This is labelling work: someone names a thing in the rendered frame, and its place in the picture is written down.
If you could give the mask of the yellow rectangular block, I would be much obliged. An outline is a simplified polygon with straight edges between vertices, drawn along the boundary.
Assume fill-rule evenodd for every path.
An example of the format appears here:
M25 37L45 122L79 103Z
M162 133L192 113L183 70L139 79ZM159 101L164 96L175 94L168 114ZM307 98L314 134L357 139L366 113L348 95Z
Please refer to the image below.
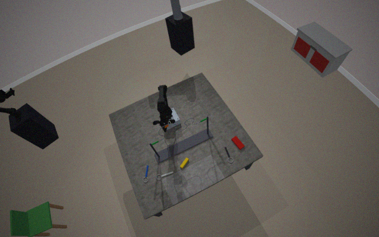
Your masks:
M180 166L180 167L181 167L181 168L183 168L183 167L186 165L186 163L188 162L188 160L189 160L189 159L188 159L188 158L186 158L186 159L183 161L183 163L181 164L181 166Z

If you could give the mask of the red rectangular block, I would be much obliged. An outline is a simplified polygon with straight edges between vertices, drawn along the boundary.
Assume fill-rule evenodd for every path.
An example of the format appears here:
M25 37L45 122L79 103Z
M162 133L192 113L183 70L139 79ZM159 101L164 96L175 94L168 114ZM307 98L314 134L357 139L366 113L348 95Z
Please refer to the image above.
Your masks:
M241 150L244 147L244 144L236 136L232 138L232 141L239 148L239 150Z

